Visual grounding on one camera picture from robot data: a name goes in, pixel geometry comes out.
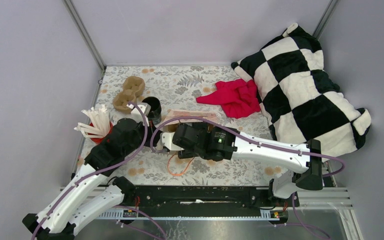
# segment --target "black container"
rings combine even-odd
[[[151,110],[148,113],[148,120],[149,124],[152,125],[157,125],[161,123],[161,103],[158,98],[154,96],[149,96],[142,100],[142,103],[146,103],[151,107]]]

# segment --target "red cloth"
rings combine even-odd
[[[221,105],[229,118],[248,117],[260,111],[257,99],[257,85],[254,80],[218,81],[217,90],[210,95],[196,98],[199,104]]]

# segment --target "white wall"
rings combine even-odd
[[[372,126],[366,145],[345,156],[348,187],[365,240],[384,239],[384,1],[341,1],[320,42],[326,71]]]
[[[107,65],[230,64],[290,24],[313,33],[329,0],[74,0]]]
[[[0,240],[69,180],[99,78],[62,1],[0,1]]]

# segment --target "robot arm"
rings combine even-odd
[[[250,136],[244,132],[236,132],[260,143],[301,152],[320,153],[320,142],[317,140],[311,140],[307,144],[287,144]],[[28,214],[23,219],[24,225],[33,233],[39,222],[46,218],[36,235],[38,240],[73,240],[82,228],[102,212],[117,204],[131,202],[132,194],[130,193],[134,191],[134,185],[130,186],[126,182],[120,181],[108,187],[91,201],[81,205],[89,193],[114,170],[93,175],[80,183],[78,181],[83,176],[123,161],[125,156],[139,147],[143,135],[144,126],[138,117],[135,120],[130,118],[119,120],[113,127],[112,133],[91,150],[91,153],[85,158],[85,165],[56,198],[59,199],[62,195],[66,195],[54,211],[47,215],[57,200],[37,214]],[[251,144],[221,128],[209,129],[206,123],[191,125],[182,123],[175,133],[162,133],[161,141],[165,148],[180,151],[179,158],[199,156],[214,161],[246,159],[272,163],[289,169],[281,177],[270,181],[267,196],[269,199],[285,200],[298,189],[321,190],[323,188],[322,160],[320,158]],[[67,194],[66,192],[70,188],[73,189]]]
[[[262,144],[298,150],[299,152],[321,153],[318,140],[302,144],[289,144],[251,136],[232,129],[239,135]],[[175,133],[163,133],[163,145],[170,150],[180,151],[179,158],[199,156],[206,160],[245,159],[263,161],[289,169],[281,177],[270,182],[274,197],[287,199],[299,189],[317,191],[323,188],[322,159],[304,154],[289,153],[269,147],[251,144],[221,128],[209,129],[207,124],[182,123]]]

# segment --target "pillow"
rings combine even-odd
[[[334,157],[365,144],[369,112],[356,110],[344,98],[323,70],[320,43],[297,23],[231,67],[242,79],[254,79],[274,140],[300,144],[316,139],[322,152]]]

